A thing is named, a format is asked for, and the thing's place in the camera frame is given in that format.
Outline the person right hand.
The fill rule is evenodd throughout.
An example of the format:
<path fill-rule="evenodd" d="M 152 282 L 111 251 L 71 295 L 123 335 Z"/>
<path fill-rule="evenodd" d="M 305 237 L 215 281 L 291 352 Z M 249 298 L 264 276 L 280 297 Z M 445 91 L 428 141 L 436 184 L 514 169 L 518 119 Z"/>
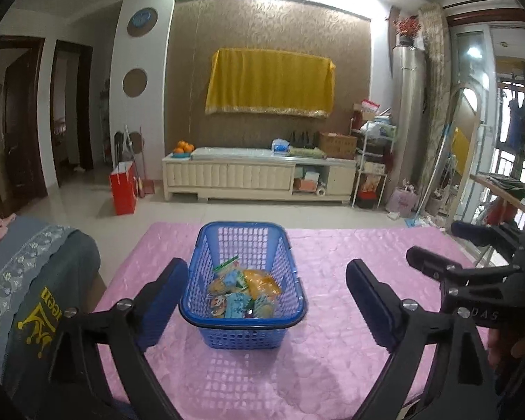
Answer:
<path fill-rule="evenodd" d="M 488 330 L 488 363 L 496 369 L 504 357 L 525 357 L 525 336 L 518 337 L 513 331 Z"/>

